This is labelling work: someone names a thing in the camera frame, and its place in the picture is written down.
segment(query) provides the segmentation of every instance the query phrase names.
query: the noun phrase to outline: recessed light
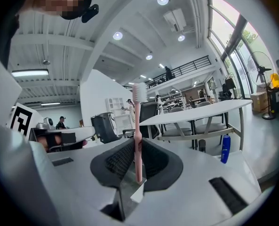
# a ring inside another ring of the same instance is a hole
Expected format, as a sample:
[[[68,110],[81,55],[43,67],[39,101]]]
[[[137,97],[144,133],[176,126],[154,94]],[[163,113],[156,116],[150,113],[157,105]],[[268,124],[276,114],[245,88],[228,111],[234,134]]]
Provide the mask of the recessed light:
[[[45,69],[16,70],[16,71],[12,71],[12,75],[14,77],[48,75],[48,70]]]
[[[183,41],[184,39],[185,39],[185,36],[184,36],[184,35],[181,35],[181,36],[178,37],[178,41],[179,41],[179,42]]]
[[[157,0],[159,5],[166,5],[169,0]]]
[[[116,32],[114,35],[113,35],[113,38],[115,40],[121,40],[122,39],[122,33],[121,32]]]
[[[59,105],[60,102],[55,102],[55,103],[45,103],[45,104],[41,104],[41,106],[45,106],[45,105]]]

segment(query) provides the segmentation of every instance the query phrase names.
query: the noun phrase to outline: floor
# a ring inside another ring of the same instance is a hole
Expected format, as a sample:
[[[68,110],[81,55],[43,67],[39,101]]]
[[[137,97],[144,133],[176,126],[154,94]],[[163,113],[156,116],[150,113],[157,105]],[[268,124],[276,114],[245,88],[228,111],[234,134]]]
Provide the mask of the floor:
[[[267,180],[279,170],[279,114],[276,119],[267,121],[261,113],[253,113],[251,105],[243,108],[244,114],[244,147],[243,155],[254,171],[258,181]],[[220,122],[219,117],[213,118],[212,122]],[[196,122],[196,126],[207,123],[206,119]],[[229,112],[229,123],[240,129],[239,111]],[[180,127],[188,126],[187,122],[180,123]],[[232,133],[231,152],[239,149],[239,137]],[[220,137],[206,139],[206,152],[210,155],[220,155]],[[182,146],[191,147],[191,141],[178,142]]]

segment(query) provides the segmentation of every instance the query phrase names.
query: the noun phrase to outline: pink toothbrush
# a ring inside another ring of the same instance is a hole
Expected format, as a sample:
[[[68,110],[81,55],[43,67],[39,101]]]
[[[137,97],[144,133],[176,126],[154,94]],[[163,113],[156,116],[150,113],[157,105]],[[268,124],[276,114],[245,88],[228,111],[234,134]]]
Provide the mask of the pink toothbrush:
[[[135,151],[135,175],[137,183],[143,180],[143,162],[141,159],[142,139],[143,136],[139,130],[140,103],[147,101],[146,85],[144,83],[133,85],[133,102],[135,105],[135,134],[134,134],[134,151]]]

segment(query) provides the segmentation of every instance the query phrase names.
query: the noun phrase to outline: blue spray can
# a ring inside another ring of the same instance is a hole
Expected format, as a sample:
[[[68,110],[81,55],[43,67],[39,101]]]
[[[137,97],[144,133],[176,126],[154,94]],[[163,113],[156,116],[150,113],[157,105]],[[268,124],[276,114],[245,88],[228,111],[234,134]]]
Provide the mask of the blue spray can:
[[[223,163],[227,162],[229,151],[230,151],[230,143],[231,143],[230,136],[225,135],[223,137],[223,146],[222,146],[222,154],[221,154],[221,162]]]

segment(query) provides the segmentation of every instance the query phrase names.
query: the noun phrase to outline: person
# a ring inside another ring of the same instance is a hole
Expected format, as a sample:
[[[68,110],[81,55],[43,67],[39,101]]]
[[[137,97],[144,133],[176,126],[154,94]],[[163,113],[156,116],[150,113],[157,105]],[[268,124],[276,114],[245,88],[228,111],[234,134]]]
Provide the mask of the person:
[[[0,9],[0,61],[5,68],[8,67],[11,39],[19,28],[19,15],[21,13],[28,10],[34,10],[52,16],[61,16],[66,20],[82,17],[82,22],[87,22],[86,19],[88,19],[88,13],[92,12],[89,10],[92,0],[3,1],[4,4]]]
[[[61,116],[60,121],[56,126],[56,129],[66,129],[66,127],[64,126],[64,120],[65,120],[65,118],[63,116]]]
[[[157,95],[155,101],[158,104],[158,110],[159,110],[159,114],[163,114],[163,102],[161,101],[161,96]]]
[[[132,118],[132,122],[135,124],[135,106],[131,99],[127,100],[128,104],[130,105],[129,109],[125,109],[126,111],[130,111],[130,115]]]
[[[165,66],[165,69],[166,69],[166,80],[169,81],[173,78],[173,75],[172,75],[172,72],[171,72],[170,68]]]
[[[205,93],[204,93],[204,89],[201,89],[200,92],[199,92],[199,97],[200,98],[204,98],[205,97]]]

